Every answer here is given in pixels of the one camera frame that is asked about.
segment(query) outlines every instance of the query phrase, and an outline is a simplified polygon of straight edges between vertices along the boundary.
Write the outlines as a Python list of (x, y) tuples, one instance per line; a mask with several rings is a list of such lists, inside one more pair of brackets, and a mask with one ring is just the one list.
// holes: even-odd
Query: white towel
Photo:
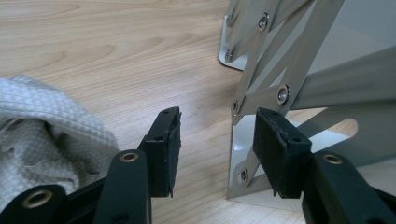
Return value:
[(34, 186), (71, 193), (104, 177), (117, 152), (114, 135), (61, 91), (0, 78), (0, 211)]

